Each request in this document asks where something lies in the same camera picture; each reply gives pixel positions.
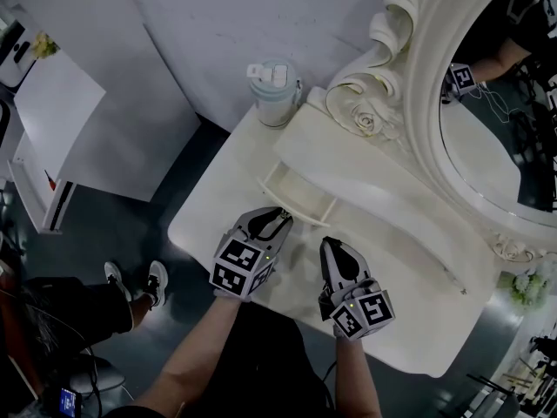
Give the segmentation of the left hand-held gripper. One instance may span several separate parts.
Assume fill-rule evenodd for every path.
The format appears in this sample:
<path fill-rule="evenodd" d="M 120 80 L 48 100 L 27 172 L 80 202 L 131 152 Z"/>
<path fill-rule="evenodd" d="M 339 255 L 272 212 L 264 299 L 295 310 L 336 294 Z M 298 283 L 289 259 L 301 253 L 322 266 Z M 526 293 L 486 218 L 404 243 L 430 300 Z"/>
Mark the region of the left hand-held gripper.
<path fill-rule="evenodd" d="M 272 273 L 294 223 L 290 216 L 287 210 L 277 206 L 242 214 L 219 242 L 210 283 L 228 296 L 250 300 Z"/>

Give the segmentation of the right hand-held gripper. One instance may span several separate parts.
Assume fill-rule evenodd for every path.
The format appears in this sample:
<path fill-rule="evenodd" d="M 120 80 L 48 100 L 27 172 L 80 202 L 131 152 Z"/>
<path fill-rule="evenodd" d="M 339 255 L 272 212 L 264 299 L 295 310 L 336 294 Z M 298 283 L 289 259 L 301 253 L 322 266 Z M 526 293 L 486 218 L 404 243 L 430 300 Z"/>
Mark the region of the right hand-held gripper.
<path fill-rule="evenodd" d="M 395 320 L 388 292 L 372 276 L 366 259 L 340 239 L 324 237 L 319 246 L 324 286 L 319 295 L 323 320 L 350 341 L 379 331 Z"/>

